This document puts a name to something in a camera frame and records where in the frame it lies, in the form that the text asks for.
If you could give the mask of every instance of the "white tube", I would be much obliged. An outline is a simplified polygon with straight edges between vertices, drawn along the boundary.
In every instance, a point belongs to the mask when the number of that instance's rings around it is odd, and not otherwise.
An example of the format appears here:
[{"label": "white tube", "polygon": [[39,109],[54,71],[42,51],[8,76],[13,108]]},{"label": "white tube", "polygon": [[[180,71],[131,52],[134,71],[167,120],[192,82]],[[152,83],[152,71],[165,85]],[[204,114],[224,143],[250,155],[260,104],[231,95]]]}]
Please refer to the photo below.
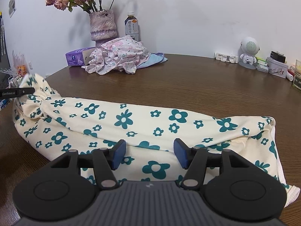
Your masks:
[{"label": "white tube", "polygon": [[291,82],[294,80],[294,77],[289,72],[286,73],[286,78]]}]

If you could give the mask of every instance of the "brown table surface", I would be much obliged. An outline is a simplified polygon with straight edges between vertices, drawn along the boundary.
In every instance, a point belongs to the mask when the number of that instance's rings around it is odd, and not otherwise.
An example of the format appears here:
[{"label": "brown table surface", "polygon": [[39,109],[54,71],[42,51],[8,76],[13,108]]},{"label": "brown table surface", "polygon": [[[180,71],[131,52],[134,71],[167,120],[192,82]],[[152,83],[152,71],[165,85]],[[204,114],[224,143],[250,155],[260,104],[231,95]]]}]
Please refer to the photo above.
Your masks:
[{"label": "brown table surface", "polygon": [[[247,115],[276,120],[276,145],[288,184],[301,187],[301,93],[291,82],[238,64],[210,58],[166,55],[167,62],[139,69],[136,74],[112,71],[88,74],[66,67],[47,78],[64,97],[170,107],[201,112],[217,118]],[[19,218],[12,190],[21,180],[47,163],[17,133],[12,104],[0,111],[0,225]],[[301,201],[283,210],[281,220],[300,226]]]}]

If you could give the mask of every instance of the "metal pivot screw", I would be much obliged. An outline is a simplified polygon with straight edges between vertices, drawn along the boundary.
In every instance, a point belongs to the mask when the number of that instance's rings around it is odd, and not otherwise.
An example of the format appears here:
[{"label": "metal pivot screw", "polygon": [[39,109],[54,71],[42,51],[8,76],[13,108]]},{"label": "metal pivot screw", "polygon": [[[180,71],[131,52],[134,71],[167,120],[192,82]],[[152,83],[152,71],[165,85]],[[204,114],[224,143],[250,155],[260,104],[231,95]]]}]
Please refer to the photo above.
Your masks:
[{"label": "metal pivot screw", "polygon": [[196,181],[195,179],[186,179],[183,181],[183,184],[186,186],[186,187],[195,187],[197,186],[199,183],[198,181]]},{"label": "metal pivot screw", "polygon": [[103,180],[100,184],[105,188],[112,188],[116,185],[116,182],[114,180],[108,179],[108,180]]}]

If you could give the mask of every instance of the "white robot figure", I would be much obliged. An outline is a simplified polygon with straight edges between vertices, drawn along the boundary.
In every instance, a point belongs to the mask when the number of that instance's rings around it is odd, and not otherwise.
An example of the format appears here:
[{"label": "white robot figure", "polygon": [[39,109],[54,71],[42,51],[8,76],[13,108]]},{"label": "white robot figure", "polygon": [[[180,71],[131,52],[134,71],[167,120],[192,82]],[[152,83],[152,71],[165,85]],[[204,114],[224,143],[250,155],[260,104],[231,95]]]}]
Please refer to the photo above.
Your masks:
[{"label": "white robot figure", "polygon": [[253,63],[257,62],[255,55],[260,50],[257,41],[252,37],[246,37],[241,42],[241,49],[244,53],[240,56],[243,62],[240,65],[249,69],[255,69],[253,65]]}]

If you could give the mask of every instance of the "pink floral cloth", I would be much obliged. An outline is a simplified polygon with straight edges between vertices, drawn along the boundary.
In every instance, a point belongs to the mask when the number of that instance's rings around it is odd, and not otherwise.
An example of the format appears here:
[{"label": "pink floral cloth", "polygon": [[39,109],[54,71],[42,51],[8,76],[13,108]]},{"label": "pink floral cloth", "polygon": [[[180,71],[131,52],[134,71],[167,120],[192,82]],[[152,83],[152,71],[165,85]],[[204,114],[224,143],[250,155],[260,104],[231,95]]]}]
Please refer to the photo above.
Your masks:
[{"label": "pink floral cloth", "polygon": [[141,41],[137,42],[126,35],[102,44],[90,57],[93,58],[90,64],[82,66],[88,73],[96,72],[104,75],[110,70],[117,69],[134,74],[137,67],[149,59],[150,52]]}]

